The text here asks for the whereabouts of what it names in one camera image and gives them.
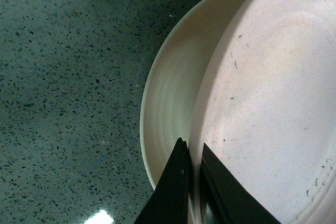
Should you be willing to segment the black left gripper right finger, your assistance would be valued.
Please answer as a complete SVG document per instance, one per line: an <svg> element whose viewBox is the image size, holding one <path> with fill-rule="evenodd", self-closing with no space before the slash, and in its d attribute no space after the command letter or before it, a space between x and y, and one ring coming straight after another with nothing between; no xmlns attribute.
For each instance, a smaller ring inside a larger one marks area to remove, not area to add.
<svg viewBox="0 0 336 224"><path fill-rule="evenodd" d="M204 144L200 170L202 223L280 223Z"/></svg>

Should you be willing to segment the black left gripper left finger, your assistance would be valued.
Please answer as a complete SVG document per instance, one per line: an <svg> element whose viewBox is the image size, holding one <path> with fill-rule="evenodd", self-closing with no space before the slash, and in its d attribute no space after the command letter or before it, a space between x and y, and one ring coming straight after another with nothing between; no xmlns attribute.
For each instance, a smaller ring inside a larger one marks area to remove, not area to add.
<svg viewBox="0 0 336 224"><path fill-rule="evenodd" d="M178 138L159 182L135 223L188 223L190 154Z"/></svg>

